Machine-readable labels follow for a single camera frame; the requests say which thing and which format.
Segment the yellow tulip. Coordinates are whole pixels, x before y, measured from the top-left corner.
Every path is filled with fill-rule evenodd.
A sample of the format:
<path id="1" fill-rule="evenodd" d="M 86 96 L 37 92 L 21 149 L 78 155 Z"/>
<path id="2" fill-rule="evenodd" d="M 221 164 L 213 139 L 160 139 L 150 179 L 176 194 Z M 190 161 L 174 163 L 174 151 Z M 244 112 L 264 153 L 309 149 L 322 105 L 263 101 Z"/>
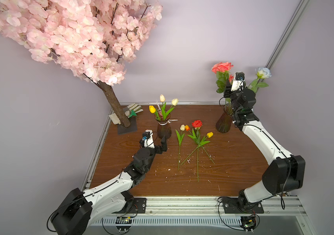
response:
<path id="1" fill-rule="evenodd" d="M 180 162 L 180 164 L 184 164 L 185 162 L 187 162 L 191 155 L 195 152 L 198 151 L 199 149 L 203 149 L 203 151 L 206 153 L 206 155 L 208 156 L 208 158 L 210 159 L 210 161 L 214 164 L 214 160 L 211 157 L 211 155 L 208 153 L 208 151 L 205 149 L 204 145 L 210 143 L 211 141 L 209 140 L 212 136 L 214 135 L 213 132 L 209 132 L 207 133 L 204 137 L 200 137 L 198 135 L 198 132 L 192 132 L 190 135 L 188 135 L 188 137 L 190 137 L 195 143 L 196 143 L 196 148 L 182 161 Z"/>
<path id="2" fill-rule="evenodd" d="M 149 106 L 149 111 L 150 111 L 150 113 L 152 113 L 152 114 L 155 115 L 155 119 L 157 121 L 161 121 L 162 120 L 161 117 L 160 117 L 159 111 L 153 105 Z"/>

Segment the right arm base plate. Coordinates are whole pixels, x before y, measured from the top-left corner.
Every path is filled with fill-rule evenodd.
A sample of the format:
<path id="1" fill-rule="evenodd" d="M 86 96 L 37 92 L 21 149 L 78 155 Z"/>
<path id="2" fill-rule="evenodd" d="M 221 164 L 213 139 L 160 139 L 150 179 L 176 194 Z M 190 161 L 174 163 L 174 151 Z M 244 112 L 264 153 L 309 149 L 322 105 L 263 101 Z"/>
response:
<path id="1" fill-rule="evenodd" d="M 262 204 L 248 203 L 242 201 L 242 199 L 232 197 L 222 197 L 221 203 L 225 213 L 249 213 L 249 214 L 262 214 L 264 209 Z"/>

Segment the red rose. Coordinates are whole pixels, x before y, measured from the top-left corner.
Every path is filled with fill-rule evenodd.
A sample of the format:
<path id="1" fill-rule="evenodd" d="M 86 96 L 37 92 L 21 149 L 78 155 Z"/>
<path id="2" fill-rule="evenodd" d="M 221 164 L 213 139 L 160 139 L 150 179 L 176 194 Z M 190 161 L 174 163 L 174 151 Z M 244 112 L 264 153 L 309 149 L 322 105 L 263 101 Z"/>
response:
<path id="1" fill-rule="evenodd" d="M 195 152 L 197 154 L 196 161 L 197 161 L 197 169 L 196 169 L 196 176 L 197 181 L 199 182 L 199 148 L 203 145 L 203 142 L 206 140 L 206 137 L 201 134 L 201 128 L 203 126 L 203 123 L 201 120 L 195 120 L 191 124 L 191 131 L 186 128 L 186 131 L 189 132 L 188 137 L 190 137 L 194 143 L 196 144 L 195 150 L 192 152 L 192 154 Z"/>

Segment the white rose small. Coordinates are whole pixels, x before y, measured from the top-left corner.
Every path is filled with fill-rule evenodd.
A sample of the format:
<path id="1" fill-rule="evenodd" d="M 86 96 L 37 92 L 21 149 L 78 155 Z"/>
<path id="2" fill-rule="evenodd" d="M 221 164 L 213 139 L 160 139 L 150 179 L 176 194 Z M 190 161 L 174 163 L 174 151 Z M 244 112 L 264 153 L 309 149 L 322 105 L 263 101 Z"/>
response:
<path id="1" fill-rule="evenodd" d="M 256 79 L 254 79 L 248 86 L 248 89 L 257 93 L 260 88 L 266 88 L 269 85 L 265 81 L 272 76 L 271 71 L 268 68 L 258 68 L 256 69 Z"/>

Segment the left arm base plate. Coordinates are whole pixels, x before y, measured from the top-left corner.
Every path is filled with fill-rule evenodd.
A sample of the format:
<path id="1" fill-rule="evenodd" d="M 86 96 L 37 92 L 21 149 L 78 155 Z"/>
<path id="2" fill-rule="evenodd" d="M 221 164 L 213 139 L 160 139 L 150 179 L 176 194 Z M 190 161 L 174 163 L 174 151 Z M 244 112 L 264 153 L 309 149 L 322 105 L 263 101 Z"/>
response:
<path id="1" fill-rule="evenodd" d="M 146 212 L 147 199 L 133 198 L 127 201 L 125 206 L 119 211 L 122 214 L 144 214 Z"/>

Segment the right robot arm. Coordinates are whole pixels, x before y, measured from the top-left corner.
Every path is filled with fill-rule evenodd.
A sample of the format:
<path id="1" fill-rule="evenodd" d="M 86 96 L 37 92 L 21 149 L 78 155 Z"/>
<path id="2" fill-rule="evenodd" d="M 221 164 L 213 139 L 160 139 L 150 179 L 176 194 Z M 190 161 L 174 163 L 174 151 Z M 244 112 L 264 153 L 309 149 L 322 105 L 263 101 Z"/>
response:
<path id="1" fill-rule="evenodd" d="M 239 192 L 237 207 L 246 212 L 265 199 L 300 189 L 306 162 L 282 147 L 263 127 L 253 112 L 255 92 L 244 88 L 242 81 L 234 80 L 226 83 L 224 97 L 231 100 L 234 125 L 250 138 L 268 163 L 262 179 Z"/>

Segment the cream tulip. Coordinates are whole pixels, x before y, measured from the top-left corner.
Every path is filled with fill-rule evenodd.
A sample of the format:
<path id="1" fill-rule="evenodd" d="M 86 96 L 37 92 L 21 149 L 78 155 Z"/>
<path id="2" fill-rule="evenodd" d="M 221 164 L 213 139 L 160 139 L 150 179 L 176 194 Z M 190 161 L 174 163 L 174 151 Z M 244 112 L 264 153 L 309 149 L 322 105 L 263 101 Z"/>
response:
<path id="1" fill-rule="evenodd" d="M 186 130 L 186 126 L 185 125 L 181 125 L 180 126 L 180 130 L 175 130 L 176 131 L 176 136 L 177 136 L 177 140 L 178 140 L 178 170 L 180 170 L 180 155 L 181 155 L 181 145 L 182 145 L 182 141 L 185 137 L 185 130 Z"/>
<path id="2" fill-rule="evenodd" d="M 171 107 L 167 110 L 167 103 L 165 102 L 162 106 L 162 115 L 165 120 L 167 120 L 168 116 L 171 114 L 171 112 L 175 109 L 177 106 L 179 100 L 178 99 L 173 99 L 171 101 Z"/>
<path id="3" fill-rule="evenodd" d="M 160 102 L 162 104 L 161 106 L 161 112 L 162 112 L 162 116 L 163 116 L 163 120 L 167 119 L 167 112 L 166 112 L 166 98 L 164 95 L 160 95 Z"/>

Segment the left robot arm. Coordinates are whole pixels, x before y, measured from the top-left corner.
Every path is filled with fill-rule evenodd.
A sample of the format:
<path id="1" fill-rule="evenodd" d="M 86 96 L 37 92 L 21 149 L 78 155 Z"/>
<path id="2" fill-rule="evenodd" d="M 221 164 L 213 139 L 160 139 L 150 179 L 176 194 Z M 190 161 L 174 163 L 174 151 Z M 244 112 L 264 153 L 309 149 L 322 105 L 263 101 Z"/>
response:
<path id="1" fill-rule="evenodd" d="M 146 130 L 133 155 L 132 162 L 113 179 L 92 189 L 70 191 L 61 205 L 49 216 L 47 225 L 58 235 L 81 235 L 93 222 L 111 213 L 129 211 L 134 197 L 129 190 L 146 177 L 157 154 L 167 151 L 166 138 L 154 145 L 151 132 Z"/>

